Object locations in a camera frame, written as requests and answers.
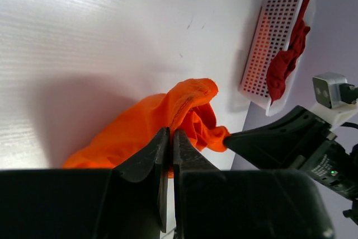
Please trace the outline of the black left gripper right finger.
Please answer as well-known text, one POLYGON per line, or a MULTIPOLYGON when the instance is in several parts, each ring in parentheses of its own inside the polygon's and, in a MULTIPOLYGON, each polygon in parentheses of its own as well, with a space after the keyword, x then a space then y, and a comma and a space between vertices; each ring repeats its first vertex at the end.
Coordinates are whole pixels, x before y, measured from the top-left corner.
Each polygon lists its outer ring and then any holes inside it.
POLYGON ((334 238, 312 180, 295 170, 221 171, 173 136, 176 238, 334 238))

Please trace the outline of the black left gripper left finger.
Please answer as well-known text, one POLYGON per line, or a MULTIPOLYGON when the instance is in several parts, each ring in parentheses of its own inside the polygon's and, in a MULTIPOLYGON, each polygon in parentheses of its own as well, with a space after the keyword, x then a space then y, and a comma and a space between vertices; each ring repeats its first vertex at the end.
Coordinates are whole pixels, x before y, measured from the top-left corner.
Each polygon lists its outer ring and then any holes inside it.
POLYGON ((159 238, 170 133, 115 168, 3 170, 2 238, 159 238))

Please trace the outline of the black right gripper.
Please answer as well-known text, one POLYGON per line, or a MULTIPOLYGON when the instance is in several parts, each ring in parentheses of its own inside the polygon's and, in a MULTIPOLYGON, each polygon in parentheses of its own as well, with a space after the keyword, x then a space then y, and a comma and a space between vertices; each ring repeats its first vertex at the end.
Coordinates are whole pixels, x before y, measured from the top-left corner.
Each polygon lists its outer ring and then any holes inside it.
POLYGON ((277 121, 233 133, 223 144, 262 170, 286 169, 302 159, 298 170, 348 200, 357 199, 357 165, 330 133, 331 124, 294 107, 277 121))

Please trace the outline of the orange t shirt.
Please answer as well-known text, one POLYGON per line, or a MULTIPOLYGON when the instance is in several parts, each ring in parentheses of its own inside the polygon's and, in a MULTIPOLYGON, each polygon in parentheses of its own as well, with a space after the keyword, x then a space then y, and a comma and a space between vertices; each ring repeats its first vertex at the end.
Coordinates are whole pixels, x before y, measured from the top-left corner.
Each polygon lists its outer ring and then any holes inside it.
POLYGON ((218 126, 210 101, 218 87, 209 78, 187 79, 167 93, 148 96, 121 113, 90 144, 72 154, 63 168, 114 168, 144 148, 160 130, 178 129, 199 151, 225 152, 228 129, 218 126))

